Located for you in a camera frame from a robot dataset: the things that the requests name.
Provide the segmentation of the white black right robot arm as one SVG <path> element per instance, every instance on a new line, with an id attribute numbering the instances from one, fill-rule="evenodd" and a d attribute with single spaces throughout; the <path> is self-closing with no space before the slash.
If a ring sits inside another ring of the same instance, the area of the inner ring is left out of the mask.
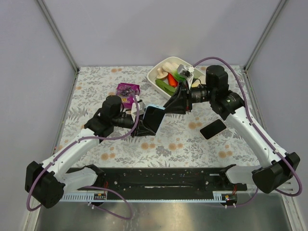
<path id="1" fill-rule="evenodd" d="M 205 84 L 192 87 L 194 67 L 179 65 L 171 70 L 178 87 L 164 105 L 167 114 L 185 114 L 194 103 L 208 102 L 222 120 L 231 125 L 245 140 L 256 155 L 259 166 L 237 166 L 226 168 L 225 175 L 233 183 L 253 184 L 264 193 L 270 193 L 294 177 L 298 183 L 298 196 L 302 183 L 296 174 L 300 162 L 297 153 L 287 153 L 251 117 L 246 97 L 229 89 L 228 74 L 220 65 L 206 69 Z"/>

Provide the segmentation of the black phone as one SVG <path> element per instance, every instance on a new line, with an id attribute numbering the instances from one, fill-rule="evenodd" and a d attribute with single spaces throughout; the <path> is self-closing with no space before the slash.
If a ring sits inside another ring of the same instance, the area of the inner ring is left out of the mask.
<path id="1" fill-rule="evenodd" d="M 153 132 L 157 132 L 165 116 L 165 108 L 154 104 L 149 104 L 145 108 L 143 124 Z"/>

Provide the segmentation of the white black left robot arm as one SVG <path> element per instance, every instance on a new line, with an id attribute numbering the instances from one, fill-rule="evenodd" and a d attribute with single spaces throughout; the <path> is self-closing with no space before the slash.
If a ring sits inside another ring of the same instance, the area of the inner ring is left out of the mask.
<path id="1" fill-rule="evenodd" d="M 121 138 L 137 133 L 141 123 L 156 107 L 145 105 L 137 96 L 133 98 L 135 108 L 126 115 L 122 111 L 121 98 L 116 95 L 108 96 L 101 108 L 69 144 L 41 163 L 33 161 L 27 166 L 25 190 L 28 193 L 26 207 L 29 211 L 34 211 L 30 206 L 31 198 L 35 198 L 42 206 L 51 208 L 65 194 L 95 184 L 101 174 L 97 167 L 87 166 L 73 173 L 68 173 L 68 170 L 90 149 L 104 140 L 111 141 L 110 134 L 113 133 L 114 127 L 130 129 Z"/>

